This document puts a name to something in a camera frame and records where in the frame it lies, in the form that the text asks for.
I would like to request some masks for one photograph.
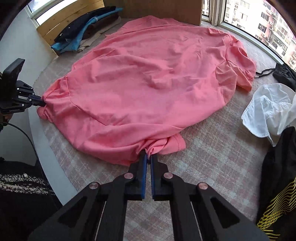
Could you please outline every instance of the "rivet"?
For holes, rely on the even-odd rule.
[[[99,187],[99,185],[96,182],[92,182],[92,183],[89,184],[90,189],[97,189],[98,187]]]
[[[126,174],[124,174],[124,178],[125,179],[132,179],[133,178],[133,174],[130,172],[127,172]]]
[[[198,184],[198,187],[199,187],[200,189],[206,190],[209,186],[208,186],[206,183],[199,183],[199,184]]]
[[[170,172],[166,172],[163,176],[164,176],[164,178],[167,178],[167,179],[173,178],[173,174]]]

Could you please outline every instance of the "yellow stripe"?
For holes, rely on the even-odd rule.
[[[281,191],[275,198],[270,201],[269,206],[263,216],[257,223],[257,226],[263,230],[269,237],[270,241],[275,241],[280,234],[273,234],[273,230],[267,230],[282,215],[296,208],[296,177],[286,188]]]

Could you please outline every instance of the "black fabric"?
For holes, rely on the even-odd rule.
[[[272,75],[279,83],[290,87],[293,91],[296,90],[296,72],[286,63],[283,65],[276,63],[276,68]]]
[[[266,154],[261,173],[259,210],[257,223],[263,216],[271,200],[296,178],[296,131],[294,127],[285,129],[275,147]],[[267,229],[280,234],[277,241],[296,240],[296,208],[286,212]]]
[[[29,177],[43,179],[39,165],[40,163],[37,162],[33,167],[0,158],[0,240],[17,240],[16,237],[19,238],[18,240],[27,240],[34,229],[62,207],[50,186],[48,190],[52,192],[51,194],[19,193],[14,186],[38,187],[41,185],[30,181],[3,181],[4,175],[14,177],[24,173]],[[12,185],[12,188],[7,190],[6,184]]]
[[[106,27],[107,25],[111,24],[112,22],[114,22],[115,20],[118,19],[118,13],[115,12],[113,14],[110,14],[100,20],[98,20],[96,23],[90,24],[87,29],[85,30],[82,39],[89,39],[91,38],[93,35],[95,35],[95,33],[97,31],[99,31],[100,29]]]
[[[55,38],[54,41],[56,43],[59,43],[59,42],[65,41],[66,39],[74,39],[91,18],[95,16],[100,16],[108,12],[112,12],[115,9],[116,9],[115,6],[102,7],[80,16],[79,18],[69,23],[67,27],[65,27],[59,33],[59,35]]]

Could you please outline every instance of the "t-shirt sleeve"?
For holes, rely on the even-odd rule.
[[[238,75],[237,85],[251,91],[252,81],[256,74],[256,63],[250,59],[242,42],[230,35],[230,46],[226,49],[226,60]]]

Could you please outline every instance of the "cable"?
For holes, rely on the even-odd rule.
[[[38,158],[38,155],[37,155],[36,149],[35,149],[35,147],[34,147],[34,145],[33,145],[33,142],[32,142],[31,139],[29,138],[29,136],[28,136],[28,135],[27,135],[27,134],[26,134],[21,128],[15,126],[15,125],[13,125],[13,124],[10,124],[10,123],[8,123],[8,122],[3,122],[3,121],[0,121],[0,123],[1,123],[1,124],[7,124],[7,125],[10,125],[10,126],[16,128],[16,129],[18,129],[19,131],[21,131],[21,132],[22,132],[22,133],[28,138],[29,142],[31,143],[31,146],[33,147],[33,150],[34,150],[35,156],[36,156],[36,158],[37,158],[37,161],[38,161],[39,164],[40,164],[40,161],[39,161],[39,158]],[[39,168],[40,168],[40,171],[41,171],[42,178],[43,178],[43,180],[45,181],[45,184],[46,184],[46,180],[47,180],[47,178],[44,177],[43,169],[42,169],[41,165],[39,165]],[[53,197],[52,197],[51,194],[50,194],[50,191],[49,191],[49,189],[48,189],[48,185],[47,185],[47,184],[46,184],[46,188],[47,188],[47,192],[48,192],[48,194],[49,194],[49,196],[50,196],[50,198],[51,198],[51,200],[52,200],[52,202],[53,202],[53,204],[54,204],[56,210],[59,210],[58,207],[57,207],[57,205],[56,205],[56,203],[55,203],[55,201],[54,201],[54,199],[53,199]]]

